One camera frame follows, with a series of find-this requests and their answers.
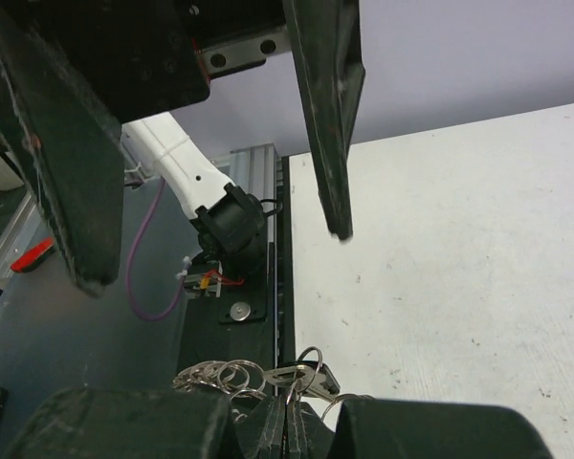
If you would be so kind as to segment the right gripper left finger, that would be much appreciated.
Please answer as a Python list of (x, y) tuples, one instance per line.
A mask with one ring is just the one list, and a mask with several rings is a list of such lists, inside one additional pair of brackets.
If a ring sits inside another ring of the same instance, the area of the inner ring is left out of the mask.
[(280, 458), (282, 424), (260, 404), (243, 420), (212, 389), (67, 389), (47, 399), (11, 441), (10, 458)]

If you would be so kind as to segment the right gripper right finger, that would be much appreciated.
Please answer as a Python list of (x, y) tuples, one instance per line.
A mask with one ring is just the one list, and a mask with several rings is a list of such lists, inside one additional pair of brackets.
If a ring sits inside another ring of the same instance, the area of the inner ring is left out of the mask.
[(513, 409), (354, 398), (334, 431), (301, 406), (287, 408), (287, 458), (551, 458), (535, 427)]

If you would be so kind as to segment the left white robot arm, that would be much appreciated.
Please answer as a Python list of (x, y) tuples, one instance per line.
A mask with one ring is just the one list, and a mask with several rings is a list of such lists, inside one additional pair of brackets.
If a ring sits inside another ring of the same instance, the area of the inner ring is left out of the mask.
[(213, 80), (290, 53), (329, 231), (353, 233), (346, 160), (363, 90), (356, 1), (0, 1), (0, 141), (73, 282), (118, 275), (129, 136), (202, 248), (242, 276), (265, 213), (173, 117)]

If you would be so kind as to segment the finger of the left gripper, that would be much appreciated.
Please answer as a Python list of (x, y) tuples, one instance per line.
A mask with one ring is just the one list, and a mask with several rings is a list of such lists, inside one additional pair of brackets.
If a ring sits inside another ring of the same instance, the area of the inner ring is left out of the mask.
[(363, 92), (357, 1), (284, 1), (298, 90), (328, 231), (353, 236), (347, 158)]
[(72, 282), (100, 296), (121, 259), (121, 126), (63, 50), (0, 2), (0, 139)]

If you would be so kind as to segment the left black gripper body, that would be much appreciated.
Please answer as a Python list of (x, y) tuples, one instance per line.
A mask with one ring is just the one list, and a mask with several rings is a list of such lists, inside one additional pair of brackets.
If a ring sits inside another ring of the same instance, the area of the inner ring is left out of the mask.
[(50, 1), (47, 32), (121, 122), (202, 102), (290, 49), (279, 1)]

